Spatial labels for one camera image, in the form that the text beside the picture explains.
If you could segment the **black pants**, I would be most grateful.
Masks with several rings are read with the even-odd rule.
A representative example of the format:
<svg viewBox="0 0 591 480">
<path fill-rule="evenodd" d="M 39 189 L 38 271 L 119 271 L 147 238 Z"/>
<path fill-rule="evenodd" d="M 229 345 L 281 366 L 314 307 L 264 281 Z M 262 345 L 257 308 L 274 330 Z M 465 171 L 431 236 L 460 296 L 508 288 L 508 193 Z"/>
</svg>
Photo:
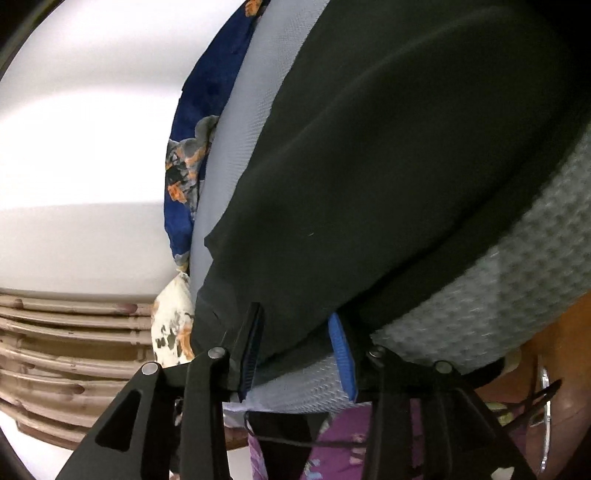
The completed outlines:
<svg viewBox="0 0 591 480">
<path fill-rule="evenodd" d="M 366 340 L 529 207 L 590 118 L 586 1 L 332 1 L 205 240 L 194 349 Z"/>
</svg>

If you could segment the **purple floral garment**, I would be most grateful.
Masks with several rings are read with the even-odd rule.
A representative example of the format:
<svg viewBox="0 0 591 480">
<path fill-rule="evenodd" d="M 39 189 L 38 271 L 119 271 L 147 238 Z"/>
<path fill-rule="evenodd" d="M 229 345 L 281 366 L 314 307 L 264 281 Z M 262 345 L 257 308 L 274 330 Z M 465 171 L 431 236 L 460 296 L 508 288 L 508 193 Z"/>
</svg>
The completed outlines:
<svg viewBox="0 0 591 480">
<path fill-rule="evenodd" d="M 256 479 L 361 479 L 373 409 L 337 413 L 249 411 L 252 475 Z"/>
</svg>

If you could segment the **white orange floral pillow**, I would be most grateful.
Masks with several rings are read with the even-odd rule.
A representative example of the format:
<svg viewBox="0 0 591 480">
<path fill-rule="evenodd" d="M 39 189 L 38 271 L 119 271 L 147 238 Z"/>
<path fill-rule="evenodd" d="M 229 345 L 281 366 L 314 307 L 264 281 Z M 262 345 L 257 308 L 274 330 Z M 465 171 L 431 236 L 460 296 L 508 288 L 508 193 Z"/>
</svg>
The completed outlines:
<svg viewBox="0 0 591 480">
<path fill-rule="evenodd" d="M 193 306 L 189 287 L 189 277 L 179 272 L 152 304 L 152 350 L 163 368 L 188 363 L 195 357 L 190 345 Z"/>
</svg>

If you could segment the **beige curtain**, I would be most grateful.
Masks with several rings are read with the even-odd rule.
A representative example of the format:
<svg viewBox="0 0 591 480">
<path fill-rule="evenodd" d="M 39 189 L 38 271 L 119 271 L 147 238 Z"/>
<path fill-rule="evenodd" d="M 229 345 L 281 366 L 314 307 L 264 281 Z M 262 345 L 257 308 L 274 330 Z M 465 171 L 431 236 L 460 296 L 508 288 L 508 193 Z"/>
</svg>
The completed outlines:
<svg viewBox="0 0 591 480">
<path fill-rule="evenodd" d="M 152 360 L 148 303 L 1 296 L 1 411 L 73 449 Z"/>
</svg>

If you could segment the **grey mesh mattress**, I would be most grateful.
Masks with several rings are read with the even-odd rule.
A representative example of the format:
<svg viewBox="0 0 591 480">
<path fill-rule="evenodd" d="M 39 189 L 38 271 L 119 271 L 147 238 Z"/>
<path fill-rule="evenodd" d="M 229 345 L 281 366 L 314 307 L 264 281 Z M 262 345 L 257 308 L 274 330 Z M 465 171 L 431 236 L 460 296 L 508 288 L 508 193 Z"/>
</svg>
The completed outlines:
<svg viewBox="0 0 591 480">
<path fill-rule="evenodd" d="M 280 86 L 331 2 L 273 1 L 254 30 L 207 166 L 190 264 L 194 316 L 212 264 L 205 240 L 228 209 Z M 410 361 L 448 360 L 469 372 L 527 341 L 589 288 L 590 118 L 531 205 L 493 246 L 366 340 Z M 328 326 L 325 340 L 322 353 L 297 347 L 269 363 L 258 354 L 249 405 L 293 412 L 344 405 Z"/>
</svg>

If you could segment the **navy floral blanket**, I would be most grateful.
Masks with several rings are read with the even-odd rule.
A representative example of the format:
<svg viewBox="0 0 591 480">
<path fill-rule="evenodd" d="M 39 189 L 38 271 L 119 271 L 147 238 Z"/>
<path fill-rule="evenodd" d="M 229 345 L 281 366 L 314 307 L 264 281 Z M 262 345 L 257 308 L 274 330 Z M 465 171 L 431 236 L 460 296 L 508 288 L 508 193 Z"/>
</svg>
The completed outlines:
<svg viewBox="0 0 591 480">
<path fill-rule="evenodd" d="M 256 24 L 269 5 L 244 1 L 214 36 L 185 80 L 164 162 L 164 230 L 180 272 L 189 256 L 205 164 Z"/>
</svg>

